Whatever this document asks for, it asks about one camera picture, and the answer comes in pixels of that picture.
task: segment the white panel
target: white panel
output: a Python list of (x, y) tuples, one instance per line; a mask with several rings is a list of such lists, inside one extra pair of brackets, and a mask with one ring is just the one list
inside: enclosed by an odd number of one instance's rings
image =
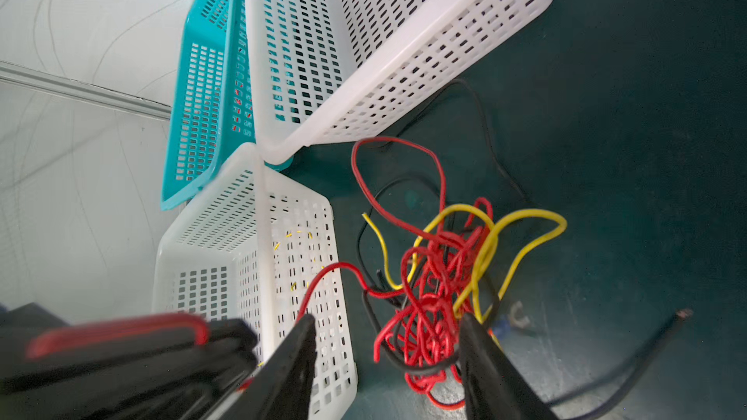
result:
[(0, 0), (0, 60), (171, 105), (193, 0)]
[(0, 303), (69, 322), (148, 313), (165, 121), (0, 83)]

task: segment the white plastic basket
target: white plastic basket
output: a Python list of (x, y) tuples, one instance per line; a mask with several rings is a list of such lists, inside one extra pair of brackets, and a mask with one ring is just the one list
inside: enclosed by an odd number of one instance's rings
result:
[(377, 135), (552, 0), (245, 0), (257, 144)]
[[(245, 143), (163, 235), (153, 311), (243, 318), (262, 362), (292, 328), (306, 286), (336, 261), (330, 202)], [(319, 283), (309, 311), (317, 319), (309, 417), (339, 420), (358, 383), (339, 270)]]

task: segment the gray trim strip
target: gray trim strip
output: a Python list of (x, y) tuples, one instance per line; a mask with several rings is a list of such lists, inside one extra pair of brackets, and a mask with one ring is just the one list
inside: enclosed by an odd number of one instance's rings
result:
[(0, 60), (0, 81), (140, 116), (165, 121), (171, 119), (171, 108), (163, 104), (74, 79), (55, 77), (2, 60)]

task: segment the teal basket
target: teal basket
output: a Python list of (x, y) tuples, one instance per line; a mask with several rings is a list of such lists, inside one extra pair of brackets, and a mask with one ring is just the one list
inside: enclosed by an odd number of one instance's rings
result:
[[(177, 74), (164, 211), (197, 194), (239, 145), (255, 142), (244, 0), (194, 0)], [(270, 167), (281, 171), (292, 160)]]

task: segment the basket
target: basket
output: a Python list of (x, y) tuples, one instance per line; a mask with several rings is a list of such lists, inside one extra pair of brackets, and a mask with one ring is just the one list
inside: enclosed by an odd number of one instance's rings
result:
[[(163, 235), (153, 311), (242, 318), (258, 334), (262, 362), (290, 332), (306, 286), (336, 261), (330, 202), (265, 166), (246, 143)], [(357, 386), (339, 270), (324, 276), (309, 311), (317, 319), (309, 417), (339, 420)]]
[[(247, 67), (244, 0), (194, 0), (182, 36), (162, 210), (192, 198), (238, 145), (255, 141)], [(292, 159), (283, 161), (274, 167)]]
[(377, 135), (552, 0), (247, 0), (257, 144)]

